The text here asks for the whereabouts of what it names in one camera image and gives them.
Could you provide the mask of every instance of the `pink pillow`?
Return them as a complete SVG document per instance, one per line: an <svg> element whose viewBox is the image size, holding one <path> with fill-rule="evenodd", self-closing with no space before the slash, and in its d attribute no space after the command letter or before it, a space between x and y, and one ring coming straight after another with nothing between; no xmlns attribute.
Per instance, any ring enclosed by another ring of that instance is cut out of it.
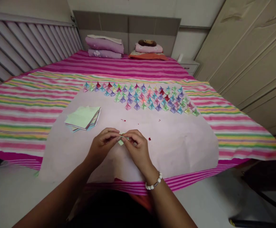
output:
<svg viewBox="0 0 276 228"><path fill-rule="evenodd" d="M140 44L136 43L136 52L142 52L142 53L162 53L163 48L157 44L155 47L149 47L149 46L141 46Z"/></svg>

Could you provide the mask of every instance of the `striped bedspread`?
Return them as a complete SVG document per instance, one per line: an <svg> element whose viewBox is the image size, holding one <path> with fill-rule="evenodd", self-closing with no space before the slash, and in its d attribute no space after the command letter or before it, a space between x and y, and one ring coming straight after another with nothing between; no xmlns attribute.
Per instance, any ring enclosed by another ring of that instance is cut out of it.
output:
<svg viewBox="0 0 276 228"><path fill-rule="evenodd" d="M100 59L79 51L66 60L42 67L0 85L0 158L39 170L46 138L58 115L86 81L178 83L193 100L219 141L214 169L167 178L173 191L255 158L276 159L276 140L262 126L199 82L173 59ZM89 184L133 194L146 194L144 183Z"/></svg>

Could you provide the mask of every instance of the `hand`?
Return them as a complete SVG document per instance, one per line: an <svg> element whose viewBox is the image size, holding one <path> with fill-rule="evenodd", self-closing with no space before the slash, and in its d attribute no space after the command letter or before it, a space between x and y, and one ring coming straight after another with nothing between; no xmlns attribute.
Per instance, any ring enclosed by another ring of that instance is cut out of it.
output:
<svg viewBox="0 0 276 228"><path fill-rule="evenodd" d="M151 162L151 158L148 152L148 142L147 139L138 130L129 130L128 132L122 134L124 137L129 137L129 140L122 138L127 150L131 154L132 160L140 170L140 172L145 176L150 170L154 169Z"/></svg>
<svg viewBox="0 0 276 228"><path fill-rule="evenodd" d="M93 170L96 169L106 158L110 149L121 139L119 132L115 128L105 128L101 131L93 139L84 162Z"/></svg>

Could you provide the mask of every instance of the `nightstand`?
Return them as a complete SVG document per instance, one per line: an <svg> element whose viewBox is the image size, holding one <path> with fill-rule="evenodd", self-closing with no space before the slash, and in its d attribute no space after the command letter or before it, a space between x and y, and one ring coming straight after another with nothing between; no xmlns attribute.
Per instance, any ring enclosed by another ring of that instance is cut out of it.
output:
<svg viewBox="0 0 276 228"><path fill-rule="evenodd" d="M189 75L194 76L194 73L196 72L199 63L191 60L191 59L182 59L179 64L188 72Z"/></svg>

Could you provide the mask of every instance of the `pillow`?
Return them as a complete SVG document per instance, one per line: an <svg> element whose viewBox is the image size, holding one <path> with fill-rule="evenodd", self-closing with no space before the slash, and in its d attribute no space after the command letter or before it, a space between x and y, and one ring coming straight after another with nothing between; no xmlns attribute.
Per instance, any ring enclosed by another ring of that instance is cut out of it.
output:
<svg viewBox="0 0 276 228"><path fill-rule="evenodd" d="M157 44L154 47L149 47L149 46L141 46L140 44L136 43L136 48L135 50L137 52L143 52L143 53L162 53L163 48Z"/></svg>
<svg viewBox="0 0 276 228"><path fill-rule="evenodd" d="M111 59L120 59L122 55L120 53L115 53L108 50L94 50L88 49L88 54L90 57L102 57L102 58L111 58Z"/></svg>
<svg viewBox="0 0 276 228"><path fill-rule="evenodd" d="M117 44L106 39L95 39L88 36L85 38L85 41L92 49L109 50L116 53L124 54L123 43Z"/></svg>
<svg viewBox="0 0 276 228"><path fill-rule="evenodd" d="M132 51L128 57L139 60L168 60L163 53L141 53Z"/></svg>

